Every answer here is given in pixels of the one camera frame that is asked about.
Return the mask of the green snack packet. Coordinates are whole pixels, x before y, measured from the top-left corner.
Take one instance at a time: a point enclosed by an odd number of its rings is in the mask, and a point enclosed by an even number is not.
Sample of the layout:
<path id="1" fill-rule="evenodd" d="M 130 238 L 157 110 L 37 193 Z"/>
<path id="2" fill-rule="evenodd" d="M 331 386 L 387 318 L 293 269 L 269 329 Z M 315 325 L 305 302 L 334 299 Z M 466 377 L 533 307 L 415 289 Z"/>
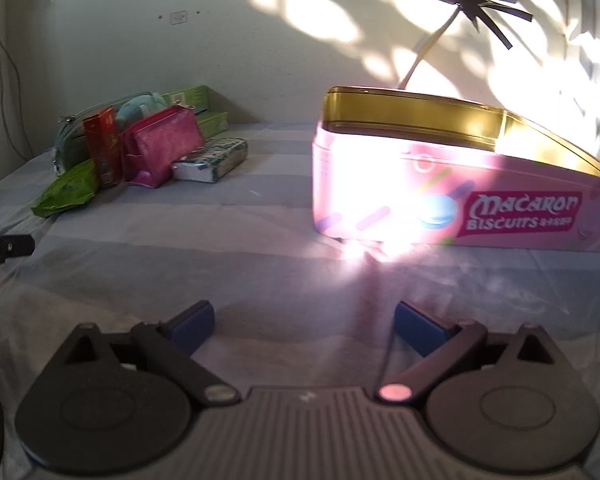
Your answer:
<path id="1" fill-rule="evenodd" d="M 59 176 L 31 206 L 32 214 L 48 218 L 88 204 L 97 194 L 98 179 L 91 159 Z"/>

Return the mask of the teal pencil case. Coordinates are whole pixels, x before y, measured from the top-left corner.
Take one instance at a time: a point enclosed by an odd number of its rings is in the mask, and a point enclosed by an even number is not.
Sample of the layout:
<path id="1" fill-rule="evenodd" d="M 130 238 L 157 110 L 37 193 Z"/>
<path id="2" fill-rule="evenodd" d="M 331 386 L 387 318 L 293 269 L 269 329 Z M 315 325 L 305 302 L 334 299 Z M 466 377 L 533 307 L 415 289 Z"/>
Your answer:
<path id="1" fill-rule="evenodd" d="M 148 92 L 136 92 L 129 96 L 122 96 L 122 98 L 96 104 L 76 114 L 62 116 L 59 119 L 59 129 L 54 143 L 55 174 L 60 176 L 67 170 L 80 162 L 84 162 L 84 160 L 87 160 L 90 157 L 82 125 L 82 120 L 85 117 L 95 114 L 108 106 L 112 106 L 114 108 L 114 114 L 116 114 L 116 111 L 122 107 L 127 100 L 143 93 Z"/>

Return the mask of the red small box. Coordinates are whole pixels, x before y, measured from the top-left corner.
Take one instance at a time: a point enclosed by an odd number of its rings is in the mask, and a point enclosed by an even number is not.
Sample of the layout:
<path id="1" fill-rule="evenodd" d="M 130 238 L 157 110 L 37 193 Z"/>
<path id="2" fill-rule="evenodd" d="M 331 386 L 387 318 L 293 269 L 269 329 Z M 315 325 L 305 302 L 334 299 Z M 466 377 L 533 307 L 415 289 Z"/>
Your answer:
<path id="1" fill-rule="evenodd" d="M 114 108 L 108 106 L 85 117 L 82 125 L 99 185 L 117 186 L 122 180 L 122 162 Z"/>

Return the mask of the pink zipper pouch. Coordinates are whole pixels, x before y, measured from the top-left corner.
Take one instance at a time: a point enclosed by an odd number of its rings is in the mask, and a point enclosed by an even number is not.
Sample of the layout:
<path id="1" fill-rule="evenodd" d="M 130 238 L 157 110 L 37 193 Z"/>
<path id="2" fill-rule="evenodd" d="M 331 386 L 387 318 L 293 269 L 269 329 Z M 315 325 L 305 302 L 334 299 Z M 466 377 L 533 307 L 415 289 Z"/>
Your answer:
<path id="1" fill-rule="evenodd" d="M 121 135 L 126 183 L 158 188 L 172 178 L 172 164 L 204 146 L 194 111 L 172 105 L 129 126 Z"/>

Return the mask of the patterned tissue pack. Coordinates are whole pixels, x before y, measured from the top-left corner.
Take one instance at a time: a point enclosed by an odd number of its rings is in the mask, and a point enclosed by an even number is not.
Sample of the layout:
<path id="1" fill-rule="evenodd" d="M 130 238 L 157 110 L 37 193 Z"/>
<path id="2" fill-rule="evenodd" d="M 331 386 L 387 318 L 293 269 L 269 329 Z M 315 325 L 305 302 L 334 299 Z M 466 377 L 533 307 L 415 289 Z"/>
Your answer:
<path id="1" fill-rule="evenodd" d="M 177 159 L 172 165 L 174 180 L 216 183 L 242 164 L 248 143 L 241 138 L 211 140 L 203 148 Z"/>

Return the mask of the teal plush toy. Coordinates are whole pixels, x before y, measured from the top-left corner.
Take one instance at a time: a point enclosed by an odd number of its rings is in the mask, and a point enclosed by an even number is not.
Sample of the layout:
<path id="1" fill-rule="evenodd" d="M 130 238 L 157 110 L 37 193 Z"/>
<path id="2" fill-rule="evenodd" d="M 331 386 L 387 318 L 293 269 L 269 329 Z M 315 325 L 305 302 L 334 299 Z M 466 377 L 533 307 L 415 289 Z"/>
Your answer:
<path id="1" fill-rule="evenodd" d="M 127 100 L 116 111 L 116 125 L 120 132 L 136 122 L 164 110 L 168 103 L 156 92 L 148 92 Z"/>

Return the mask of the green toothpaste box front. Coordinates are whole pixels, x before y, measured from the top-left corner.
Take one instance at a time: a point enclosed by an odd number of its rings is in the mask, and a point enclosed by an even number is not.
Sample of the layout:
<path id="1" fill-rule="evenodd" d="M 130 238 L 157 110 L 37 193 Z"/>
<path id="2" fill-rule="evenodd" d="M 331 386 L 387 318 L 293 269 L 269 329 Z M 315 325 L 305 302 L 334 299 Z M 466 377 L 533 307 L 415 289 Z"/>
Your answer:
<path id="1" fill-rule="evenodd" d="M 203 112 L 196 115 L 196 121 L 200 133 L 208 140 L 225 132 L 228 129 L 227 112 Z"/>

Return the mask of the green toothpaste box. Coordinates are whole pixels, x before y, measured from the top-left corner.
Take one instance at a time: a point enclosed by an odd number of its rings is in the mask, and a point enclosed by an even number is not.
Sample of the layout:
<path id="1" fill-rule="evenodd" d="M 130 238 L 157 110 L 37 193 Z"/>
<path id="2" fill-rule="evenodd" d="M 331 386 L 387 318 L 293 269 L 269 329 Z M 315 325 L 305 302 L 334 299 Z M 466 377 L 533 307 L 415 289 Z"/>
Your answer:
<path id="1" fill-rule="evenodd" d="M 190 108 L 196 115 L 212 112 L 208 87 L 197 84 L 180 90 L 172 90 L 162 94 L 168 105 L 181 105 Z"/>
<path id="2" fill-rule="evenodd" d="M 225 132 L 228 129 L 227 112 L 203 112 L 196 115 L 196 121 L 200 133 L 208 140 Z"/>

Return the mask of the pink macaron biscuit tin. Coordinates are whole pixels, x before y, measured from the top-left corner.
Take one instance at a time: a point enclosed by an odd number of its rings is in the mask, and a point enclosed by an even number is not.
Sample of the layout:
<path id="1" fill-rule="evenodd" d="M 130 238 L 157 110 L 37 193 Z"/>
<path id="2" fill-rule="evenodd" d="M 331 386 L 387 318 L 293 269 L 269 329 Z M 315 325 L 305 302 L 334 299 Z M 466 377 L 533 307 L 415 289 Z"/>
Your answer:
<path id="1" fill-rule="evenodd" d="M 600 161 L 509 110 L 335 87 L 312 141 L 321 234 L 600 252 Z"/>

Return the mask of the black tape cross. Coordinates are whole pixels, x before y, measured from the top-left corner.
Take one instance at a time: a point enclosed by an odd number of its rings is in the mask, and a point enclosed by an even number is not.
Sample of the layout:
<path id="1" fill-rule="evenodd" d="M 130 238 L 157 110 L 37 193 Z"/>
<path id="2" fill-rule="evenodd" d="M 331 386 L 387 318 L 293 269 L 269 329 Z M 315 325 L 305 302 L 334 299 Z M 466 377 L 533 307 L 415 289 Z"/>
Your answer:
<path id="1" fill-rule="evenodd" d="M 504 32 L 498 27 L 494 19 L 486 13 L 486 10 L 498 11 L 503 14 L 520 18 L 528 23 L 533 21 L 533 15 L 525 10 L 508 6 L 507 4 L 499 3 L 494 0 L 434 0 L 455 6 L 460 13 L 463 13 L 475 29 L 479 29 L 478 23 L 481 22 L 486 26 L 492 34 L 504 44 L 507 50 L 513 47 L 513 44 L 505 36 Z"/>

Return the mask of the wall socket plate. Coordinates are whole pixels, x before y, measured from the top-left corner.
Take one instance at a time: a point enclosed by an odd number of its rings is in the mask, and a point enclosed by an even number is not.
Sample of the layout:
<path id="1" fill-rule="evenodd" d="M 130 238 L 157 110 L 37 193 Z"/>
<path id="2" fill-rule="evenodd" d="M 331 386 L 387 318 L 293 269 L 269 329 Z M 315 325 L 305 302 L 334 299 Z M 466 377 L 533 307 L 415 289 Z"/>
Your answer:
<path id="1" fill-rule="evenodd" d="M 188 12 L 186 10 L 174 11 L 170 14 L 171 25 L 181 25 L 188 21 Z"/>

